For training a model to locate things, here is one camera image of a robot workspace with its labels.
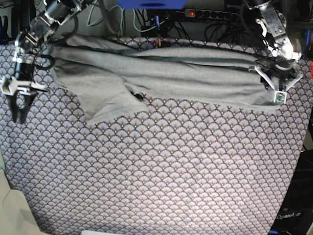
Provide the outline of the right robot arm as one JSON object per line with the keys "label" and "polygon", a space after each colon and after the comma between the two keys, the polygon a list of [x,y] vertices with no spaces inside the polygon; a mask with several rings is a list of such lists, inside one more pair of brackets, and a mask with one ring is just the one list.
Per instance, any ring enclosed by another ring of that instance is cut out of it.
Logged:
{"label": "right robot arm", "polygon": [[77,15],[90,4],[90,0],[46,0],[45,10],[31,21],[30,29],[16,37],[13,73],[0,81],[13,122],[25,123],[38,92],[47,92],[47,86],[33,78],[35,69],[49,70],[55,63],[52,56],[41,53],[42,46],[67,21],[78,23]]}

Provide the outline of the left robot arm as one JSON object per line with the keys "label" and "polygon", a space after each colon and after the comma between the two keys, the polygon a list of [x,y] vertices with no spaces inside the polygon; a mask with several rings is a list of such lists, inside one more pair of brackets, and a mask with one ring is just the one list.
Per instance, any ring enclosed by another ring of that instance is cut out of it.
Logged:
{"label": "left robot arm", "polygon": [[270,0],[245,0],[240,8],[240,21],[244,28],[254,35],[244,20],[244,8],[259,10],[255,19],[261,29],[261,40],[267,50],[264,58],[255,61],[254,70],[260,75],[265,88],[273,90],[273,102],[287,102],[288,91],[303,78],[303,73],[295,71],[295,64],[302,57],[301,44],[291,40],[287,34],[287,20],[276,10]]}

